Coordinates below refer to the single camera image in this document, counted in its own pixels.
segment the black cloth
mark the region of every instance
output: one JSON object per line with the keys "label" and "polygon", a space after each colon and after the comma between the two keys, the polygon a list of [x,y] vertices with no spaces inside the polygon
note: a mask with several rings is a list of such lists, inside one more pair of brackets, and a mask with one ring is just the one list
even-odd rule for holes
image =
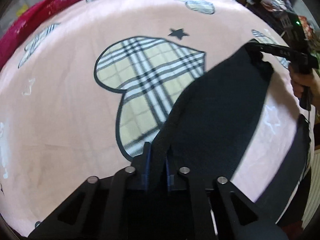
{"label": "black cloth", "polygon": [[299,116],[297,132],[278,172],[256,201],[274,220],[282,214],[305,168],[310,145],[309,125]]}
{"label": "black cloth", "polygon": [[273,68],[244,48],[198,79],[172,140],[174,156],[204,176],[231,179],[260,119]]}
{"label": "black cloth", "polygon": [[311,186],[311,169],[305,178],[299,184],[297,193],[293,197],[289,207],[277,223],[280,227],[286,227],[290,224],[302,221],[304,211],[307,206]]}
{"label": "black cloth", "polygon": [[[151,189],[159,182],[166,153],[176,168],[204,178],[231,179],[256,130],[273,68],[252,61],[244,47],[192,82],[179,96],[152,143]],[[301,115],[292,146],[257,205],[274,221],[283,212],[305,168],[308,123]]]}

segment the black star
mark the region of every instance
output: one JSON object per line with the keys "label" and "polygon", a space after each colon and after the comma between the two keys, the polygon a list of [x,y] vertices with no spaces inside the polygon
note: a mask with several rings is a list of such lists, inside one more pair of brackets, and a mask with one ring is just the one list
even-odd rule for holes
{"label": "black star", "polygon": [[183,29],[178,29],[178,30],[170,29],[170,31],[172,33],[170,33],[168,36],[176,36],[179,40],[182,40],[183,36],[190,36],[188,33],[184,33]]}

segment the hand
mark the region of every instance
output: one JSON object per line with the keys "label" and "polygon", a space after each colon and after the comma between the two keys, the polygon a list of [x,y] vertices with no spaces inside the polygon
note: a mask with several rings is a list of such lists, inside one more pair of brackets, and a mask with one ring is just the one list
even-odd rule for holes
{"label": "hand", "polygon": [[295,73],[293,68],[289,65],[289,72],[291,77],[291,85],[293,93],[297,98],[301,98],[303,93],[303,86],[310,87],[313,94],[312,104],[320,109],[320,77],[314,69],[308,75]]}

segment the finger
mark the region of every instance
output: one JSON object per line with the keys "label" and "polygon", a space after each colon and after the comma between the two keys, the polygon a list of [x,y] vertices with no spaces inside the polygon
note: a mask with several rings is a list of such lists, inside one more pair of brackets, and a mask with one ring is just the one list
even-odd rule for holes
{"label": "finger", "polygon": [[300,93],[304,91],[304,87],[293,80],[291,80],[291,85],[292,85],[293,91],[297,91]]}
{"label": "finger", "polygon": [[314,77],[313,75],[303,75],[299,73],[292,73],[291,79],[297,82],[300,85],[310,87],[313,85]]}
{"label": "finger", "polygon": [[293,91],[293,94],[294,94],[294,96],[297,97],[297,98],[301,98],[301,96],[302,96],[302,93],[296,92],[296,91]]}

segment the star print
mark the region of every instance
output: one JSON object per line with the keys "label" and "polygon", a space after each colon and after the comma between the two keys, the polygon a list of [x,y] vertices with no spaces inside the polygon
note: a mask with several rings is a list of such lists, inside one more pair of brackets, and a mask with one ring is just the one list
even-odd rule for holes
{"label": "star print", "polygon": [[266,105],[263,122],[270,127],[273,134],[276,134],[275,127],[280,126],[280,120],[278,118],[278,111],[275,106],[270,107]]}
{"label": "star print", "polygon": [[28,89],[29,91],[28,92],[22,92],[22,95],[24,95],[24,96],[30,96],[31,95],[32,86],[35,83],[35,81],[36,81],[35,78],[29,79],[29,89]]}
{"label": "star print", "polygon": [[190,36],[188,33],[184,33],[183,29],[178,29],[178,30],[170,29],[170,31],[171,33],[168,36],[175,36],[179,40],[182,40],[183,36]]}

